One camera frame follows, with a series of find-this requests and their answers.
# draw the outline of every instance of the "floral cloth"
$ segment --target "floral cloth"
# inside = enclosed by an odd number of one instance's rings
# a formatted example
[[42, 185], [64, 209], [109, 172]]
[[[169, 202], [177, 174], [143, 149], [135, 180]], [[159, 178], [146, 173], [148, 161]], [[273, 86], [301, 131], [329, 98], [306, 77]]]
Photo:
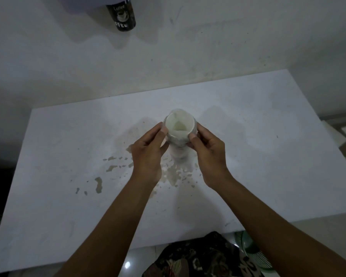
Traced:
[[238, 247], [217, 232], [175, 242], [143, 273], [143, 277], [263, 277]]

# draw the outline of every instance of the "white wall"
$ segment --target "white wall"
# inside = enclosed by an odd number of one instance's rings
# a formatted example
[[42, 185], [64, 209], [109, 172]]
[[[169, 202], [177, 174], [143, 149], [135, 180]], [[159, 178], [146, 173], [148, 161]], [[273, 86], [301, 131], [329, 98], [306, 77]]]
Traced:
[[132, 4], [122, 33], [105, 8], [0, 0], [1, 160], [16, 161], [33, 107], [283, 68], [319, 114], [346, 111], [346, 0]]

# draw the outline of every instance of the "fingernail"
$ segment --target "fingernail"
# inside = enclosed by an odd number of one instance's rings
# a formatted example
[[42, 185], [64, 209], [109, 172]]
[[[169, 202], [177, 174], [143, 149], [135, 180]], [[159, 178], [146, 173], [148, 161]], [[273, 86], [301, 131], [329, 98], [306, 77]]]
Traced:
[[162, 131], [164, 134], [168, 134], [168, 128], [166, 126], [163, 126], [160, 131]]

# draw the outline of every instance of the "green object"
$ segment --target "green object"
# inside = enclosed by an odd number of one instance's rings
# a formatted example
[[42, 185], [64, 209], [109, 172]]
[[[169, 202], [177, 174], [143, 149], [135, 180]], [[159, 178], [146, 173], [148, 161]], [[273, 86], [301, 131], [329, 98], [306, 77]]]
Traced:
[[246, 231], [235, 232], [235, 241], [241, 251], [252, 259], [263, 272], [275, 272], [271, 263], [254, 243], [253, 239]]

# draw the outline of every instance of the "left hand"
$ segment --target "left hand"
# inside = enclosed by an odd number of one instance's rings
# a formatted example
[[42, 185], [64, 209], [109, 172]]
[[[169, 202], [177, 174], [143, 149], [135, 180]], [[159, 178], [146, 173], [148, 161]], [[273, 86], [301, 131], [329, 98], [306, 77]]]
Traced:
[[152, 188], [161, 178], [160, 161], [162, 155], [168, 149], [169, 143], [161, 145], [168, 128], [161, 129], [161, 122], [146, 132], [131, 148], [134, 168], [132, 177], [138, 182], [151, 185]]

